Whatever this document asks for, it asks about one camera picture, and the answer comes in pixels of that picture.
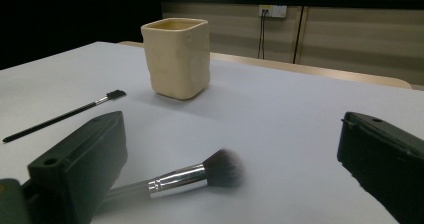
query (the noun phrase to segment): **cup rim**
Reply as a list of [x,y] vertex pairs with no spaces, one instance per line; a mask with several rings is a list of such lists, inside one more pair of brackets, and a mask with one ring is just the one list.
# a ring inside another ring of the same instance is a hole
[[[184,29],[161,29],[161,28],[155,28],[155,26],[161,25],[163,23],[166,22],[185,22],[185,23],[193,23],[193,26],[190,26],[188,28],[184,28]],[[141,26],[141,29],[149,29],[149,30],[160,30],[160,31],[172,31],[172,32],[176,32],[176,31],[187,31],[193,28],[196,28],[198,26],[201,25],[205,25],[207,24],[208,21],[207,20],[203,20],[203,19],[193,19],[193,18],[165,18],[162,20],[158,20],[158,21],[154,21],[151,23],[147,23],[144,24],[143,26]]]

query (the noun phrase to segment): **brush bristles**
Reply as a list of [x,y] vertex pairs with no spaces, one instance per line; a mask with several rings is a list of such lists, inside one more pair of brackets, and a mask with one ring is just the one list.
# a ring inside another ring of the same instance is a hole
[[116,90],[116,91],[109,92],[109,93],[106,94],[106,96],[109,100],[116,99],[116,98],[119,98],[119,97],[122,97],[122,96],[125,96],[125,95],[127,95],[127,93],[125,93],[124,91],[121,91],[121,90]]
[[242,182],[243,166],[238,156],[221,149],[203,163],[209,186],[236,187]]

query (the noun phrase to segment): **dark background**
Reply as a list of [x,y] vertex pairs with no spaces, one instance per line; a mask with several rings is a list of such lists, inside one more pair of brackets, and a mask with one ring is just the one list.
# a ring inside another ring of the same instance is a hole
[[142,42],[161,0],[0,0],[0,69],[96,41]]

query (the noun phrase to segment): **makeup brush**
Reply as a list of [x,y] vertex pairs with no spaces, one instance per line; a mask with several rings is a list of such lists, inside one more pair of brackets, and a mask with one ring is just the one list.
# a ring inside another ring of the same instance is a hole
[[243,167],[238,156],[228,149],[220,149],[200,164],[110,190],[97,214],[204,186],[237,187],[242,177]]
[[50,126],[50,125],[52,125],[52,124],[54,124],[56,122],[62,121],[64,119],[68,118],[68,117],[71,117],[73,115],[76,115],[76,114],[78,114],[80,112],[83,112],[83,111],[85,111],[87,109],[90,109],[92,107],[95,107],[97,105],[100,105],[100,104],[102,104],[102,103],[104,103],[106,101],[117,99],[117,98],[122,97],[122,96],[125,96],[125,95],[127,95],[127,94],[124,91],[121,91],[121,90],[116,90],[116,91],[113,91],[113,92],[109,92],[109,93],[106,94],[105,97],[103,97],[103,98],[101,98],[101,99],[99,99],[99,100],[97,100],[95,102],[89,103],[89,104],[87,104],[85,106],[82,106],[80,108],[77,108],[77,109],[75,109],[73,111],[67,112],[67,113],[65,113],[63,115],[60,115],[58,117],[55,117],[53,119],[50,119],[50,120],[45,121],[43,123],[40,123],[40,124],[38,124],[36,126],[30,127],[30,128],[25,129],[25,130],[23,130],[21,132],[18,132],[16,134],[13,134],[11,136],[8,136],[8,137],[6,137],[6,138],[3,139],[3,142],[10,142],[10,141],[16,140],[16,139],[18,139],[20,137],[26,136],[26,135],[28,135],[30,133],[33,133],[35,131],[38,131],[38,130],[44,128],[44,127]]

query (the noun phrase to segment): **black plastic object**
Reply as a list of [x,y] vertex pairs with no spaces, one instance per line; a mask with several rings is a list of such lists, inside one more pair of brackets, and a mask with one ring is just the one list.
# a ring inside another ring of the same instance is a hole
[[121,112],[96,117],[38,157],[30,180],[0,180],[0,223],[88,224],[127,160]]
[[337,159],[402,224],[424,223],[424,141],[347,112]]

